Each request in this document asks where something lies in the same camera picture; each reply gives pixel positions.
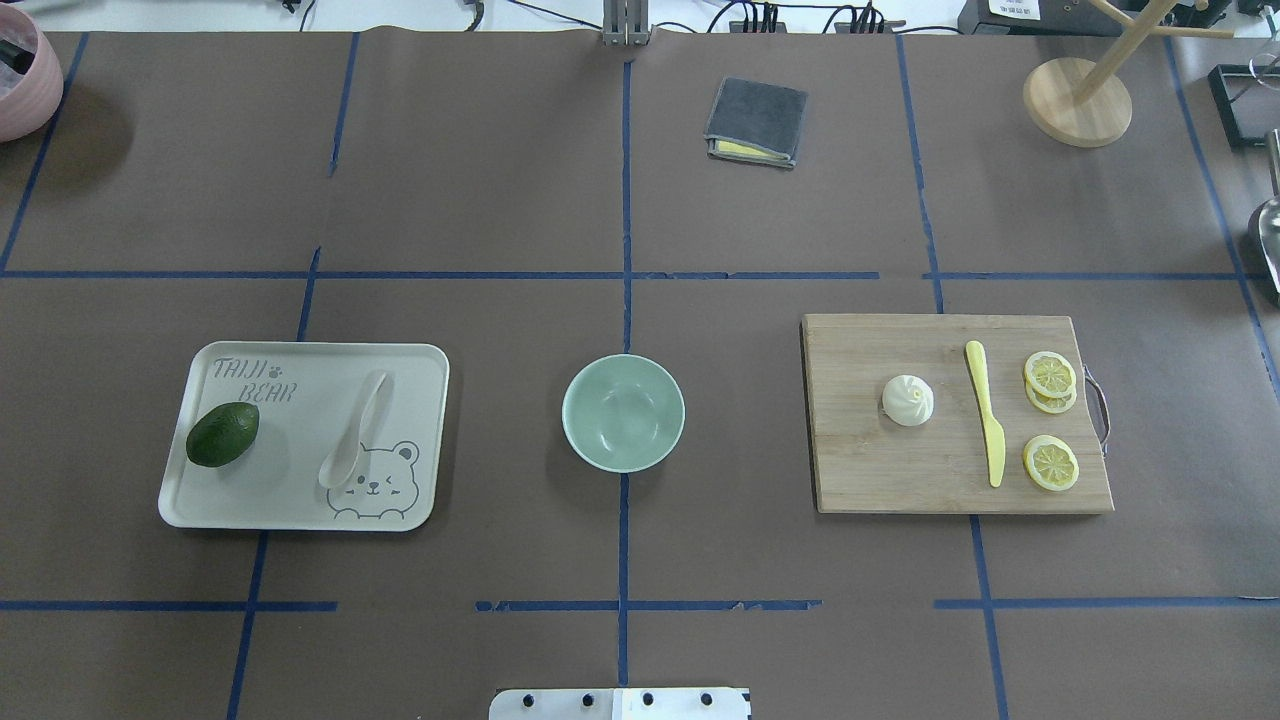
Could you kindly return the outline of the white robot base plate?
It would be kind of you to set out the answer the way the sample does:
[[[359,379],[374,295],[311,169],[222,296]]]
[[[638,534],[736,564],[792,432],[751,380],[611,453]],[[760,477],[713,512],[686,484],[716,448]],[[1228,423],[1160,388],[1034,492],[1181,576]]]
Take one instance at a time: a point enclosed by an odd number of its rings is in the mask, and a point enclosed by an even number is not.
[[[732,687],[507,689],[489,719],[751,719],[750,691]]]

